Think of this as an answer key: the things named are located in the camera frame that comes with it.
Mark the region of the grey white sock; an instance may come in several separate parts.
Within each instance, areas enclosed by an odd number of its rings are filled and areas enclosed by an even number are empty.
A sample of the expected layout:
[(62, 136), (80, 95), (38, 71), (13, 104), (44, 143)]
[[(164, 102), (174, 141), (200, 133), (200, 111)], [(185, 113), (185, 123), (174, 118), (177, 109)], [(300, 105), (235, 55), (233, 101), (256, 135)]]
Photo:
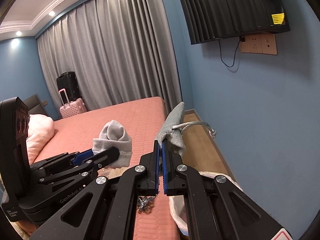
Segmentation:
[(93, 154), (96, 155), (111, 147), (119, 150), (119, 158), (110, 163), (110, 168), (129, 167), (132, 156), (132, 139), (128, 135), (125, 127), (117, 122), (111, 120), (105, 124), (99, 134), (99, 138), (93, 139)]

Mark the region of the grey drawstring pouch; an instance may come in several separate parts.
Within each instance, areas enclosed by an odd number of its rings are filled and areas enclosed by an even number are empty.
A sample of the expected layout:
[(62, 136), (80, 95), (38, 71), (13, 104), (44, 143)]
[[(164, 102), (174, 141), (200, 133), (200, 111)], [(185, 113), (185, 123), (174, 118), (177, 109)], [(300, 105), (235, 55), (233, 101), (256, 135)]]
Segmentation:
[(180, 102), (167, 116), (163, 126), (157, 134), (156, 140), (160, 147), (163, 146), (163, 142), (167, 140), (172, 146), (173, 151), (179, 154), (181, 157), (184, 155), (186, 146), (183, 141), (184, 132), (191, 126), (201, 125), (205, 127), (208, 134), (212, 137), (216, 137), (216, 130), (211, 128), (207, 122), (204, 121), (189, 121), (183, 122), (185, 116), (184, 102)]

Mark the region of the pink pillow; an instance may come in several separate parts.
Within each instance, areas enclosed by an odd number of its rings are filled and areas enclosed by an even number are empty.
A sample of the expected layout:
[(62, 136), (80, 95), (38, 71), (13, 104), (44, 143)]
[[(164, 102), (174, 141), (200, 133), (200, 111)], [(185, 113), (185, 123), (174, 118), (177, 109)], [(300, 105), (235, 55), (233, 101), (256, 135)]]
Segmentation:
[(47, 142), (54, 136), (54, 121), (42, 114), (29, 115), (26, 140), (29, 164), (33, 164)]

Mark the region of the pink suitcase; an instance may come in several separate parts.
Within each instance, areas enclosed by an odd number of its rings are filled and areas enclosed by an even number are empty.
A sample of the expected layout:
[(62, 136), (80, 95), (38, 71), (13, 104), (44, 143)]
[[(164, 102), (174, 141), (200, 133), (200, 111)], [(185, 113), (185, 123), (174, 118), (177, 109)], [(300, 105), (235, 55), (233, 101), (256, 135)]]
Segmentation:
[[(62, 94), (65, 95), (67, 103), (63, 103)], [(69, 101), (67, 98), (66, 90), (63, 88), (59, 90), (62, 106), (60, 107), (60, 113), (63, 118), (69, 118), (78, 114), (87, 112), (86, 106), (82, 98), (78, 98), (75, 101)]]

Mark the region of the dark headboard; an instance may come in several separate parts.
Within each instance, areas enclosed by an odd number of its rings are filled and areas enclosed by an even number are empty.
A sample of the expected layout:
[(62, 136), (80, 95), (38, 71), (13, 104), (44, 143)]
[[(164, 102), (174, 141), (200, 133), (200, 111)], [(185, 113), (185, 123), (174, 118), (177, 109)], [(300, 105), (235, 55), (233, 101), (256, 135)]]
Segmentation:
[(45, 104), (43, 104), (37, 94), (32, 95), (31, 97), (25, 99), (23, 102), (28, 107), (29, 114), (42, 114), (45, 116), (49, 116), (47, 110), (45, 109), (45, 105), (47, 104), (47, 102), (45, 101)]

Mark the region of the black suitcase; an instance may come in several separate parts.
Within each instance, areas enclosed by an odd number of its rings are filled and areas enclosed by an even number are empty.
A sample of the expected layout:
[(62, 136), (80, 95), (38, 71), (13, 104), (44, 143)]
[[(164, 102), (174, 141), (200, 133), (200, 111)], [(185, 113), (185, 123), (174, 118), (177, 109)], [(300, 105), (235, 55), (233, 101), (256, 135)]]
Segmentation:
[(64, 72), (56, 79), (58, 90), (65, 89), (67, 96), (61, 92), (63, 103), (82, 98), (75, 72)]

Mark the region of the pink quilted bed mattress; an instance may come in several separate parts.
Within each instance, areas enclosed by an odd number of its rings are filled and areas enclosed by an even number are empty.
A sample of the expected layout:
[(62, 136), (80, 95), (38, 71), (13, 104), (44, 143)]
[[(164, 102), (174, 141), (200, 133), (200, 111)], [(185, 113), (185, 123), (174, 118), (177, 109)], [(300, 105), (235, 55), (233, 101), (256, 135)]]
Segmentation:
[(27, 139), (29, 163), (66, 152), (92, 149), (99, 153), (116, 147), (119, 159), (99, 173), (117, 177), (138, 165), (142, 155), (153, 151), (165, 117), (164, 100), (160, 97), (121, 103), (57, 121), (32, 114)]

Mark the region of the grey curtain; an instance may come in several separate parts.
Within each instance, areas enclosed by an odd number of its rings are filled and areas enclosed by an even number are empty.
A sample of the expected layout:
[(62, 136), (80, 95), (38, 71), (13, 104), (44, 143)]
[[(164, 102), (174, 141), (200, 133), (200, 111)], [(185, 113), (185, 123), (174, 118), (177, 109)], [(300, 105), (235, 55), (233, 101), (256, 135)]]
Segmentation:
[(159, 96), (171, 111), (182, 100), (163, 0), (89, 0), (37, 38), (55, 107), (56, 80), (75, 72), (90, 110)]

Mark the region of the wooden wall socket panel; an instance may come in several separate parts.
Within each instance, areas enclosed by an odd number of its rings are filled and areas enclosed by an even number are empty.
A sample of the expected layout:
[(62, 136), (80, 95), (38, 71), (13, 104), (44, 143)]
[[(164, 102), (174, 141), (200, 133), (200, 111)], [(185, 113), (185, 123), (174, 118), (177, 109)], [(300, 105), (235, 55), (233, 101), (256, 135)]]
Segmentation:
[(274, 34), (246, 35), (240, 42), (240, 52), (277, 55), (276, 36)]

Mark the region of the wall mounted television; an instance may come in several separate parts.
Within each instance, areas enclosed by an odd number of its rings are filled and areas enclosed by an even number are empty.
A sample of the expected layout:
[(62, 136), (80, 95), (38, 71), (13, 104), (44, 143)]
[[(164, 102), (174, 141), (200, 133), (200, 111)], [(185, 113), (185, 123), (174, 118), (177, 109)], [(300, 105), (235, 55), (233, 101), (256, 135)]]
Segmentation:
[(180, 0), (191, 44), (290, 31), (281, 0)]

